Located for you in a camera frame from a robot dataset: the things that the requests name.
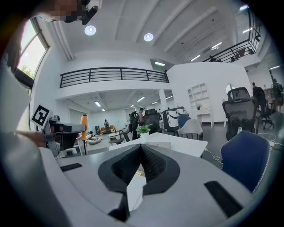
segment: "white column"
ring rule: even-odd
[[[161,111],[164,111],[164,110],[168,109],[164,89],[159,90],[159,96],[160,96],[160,100],[161,100]]]

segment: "office chair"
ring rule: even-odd
[[[162,129],[160,128],[160,114],[155,111],[155,109],[146,110],[143,118],[144,124],[148,125],[149,129],[151,129],[149,135],[162,132]]]
[[[254,193],[263,180],[270,158],[269,142],[241,131],[221,148],[222,170]]]
[[[193,134],[196,134],[198,140],[203,140],[203,130],[197,119],[187,120],[180,129],[174,132],[174,135],[177,135],[178,137],[183,137],[185,134],[186,138],[188,138],[188,134],[191,134],[191,139],[193,139]]]
[[[271,104],[271,108],[268,108],[268,101],[265,99],[265,96],[261,96],[258,99],[258,103],[260,106],[260,117],[262,120],[262,127],[263,130],[265,130],[266,124],[269,123],[273,126],[274,129],[274,124],[272,122],[272,120],[270,119],[270,116],[275,113],[275,110],[272,109],[272,104]]]
[[[248,90],[245,87],[238,87],[231,89],[228,92],[228,100],[239,99],[239,98],[248,98],[250,97]]]
[[[187,114],[182,114],[178,116],[178,126],[182,128],[187,120],[191,119]]]
[[[223,102],[223,109],[228,119],[227,140],[237,135],[238,128],[255,133],[257,99],[255,97],[232,99]]]

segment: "blue chair back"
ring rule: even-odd
[[[241,131],[221,148],[222,170],[241,182],[251,193],[269,161],[269,142],[251,132]]]
[[[187,122],[187,120],[191,119],[189,116],[187,116],[186,114],[182,114],[178,116],[178,126],[181,129],[185,123]]]

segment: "ceiling light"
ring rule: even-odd
[[[243,5],[242,7],[240,7],[240,10],[244,10],[244,9],[247,9],[247,8],[249,8],[248,5]]]
[[[272,68],[270,68],[269,70],[271,70],[271,69],[277,69],[277,68],[279,68],[280,66],[275,66],[275,67],[272,67]]]
[[[145,40],[146,42],[151,41],[153,38],[154,38],[154,36],[153,36],[153,34],[151,34],[151,33],[147,33],[147,34],[144,35],[144,40]]]
[[[221,45],[221,44],[222,44],[222,42],[216,44],[215,46],[213,46],[213,47],[211,47],[211,48],[214,49],[215,47],[218,47],[218,46]]]
[[[159,65],[159,66],[165,66],[164,63],[160,63],[160,62],[155,62],[156,65]]]
[[[140,102],[141,100],[143,100],[145,97],[142,97],[141,99],[137,100],[138,102]]]
[[[95,104],[96,104],[98,107],[101,107],[101,105],[100,105],[98,102],[95,102]]]
[[[199,58],[200,55],[196,56],[194,59],[191,59],[190,61],[193,62],[195,59]]]
[[[247,31],[250,31],[250,30],[252,30],[252,27],[247,29],[247,30],[244,30],[243,33],[247,32]]]
[[[93,25],[89,25],[85,28],[86,35],[94,35],[96,33],[96,28]]]

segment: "white table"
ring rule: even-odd
[[[175,137],[175,136],[170,136],[170,135],[162,134],[162,133],[153,133],[149,135],[145,143],[147,142],[170,142],[171,150],[181,152],[184,154],[189,154],[195,157],[200,157],[208,144],[207,141]],[[142,143],[144,142],[140,138],[137,140],[126,142],[126,143],[113,145],[109,147],[109,151],[117,149],[117,148],[125,147],[128,145],[142,144]]]

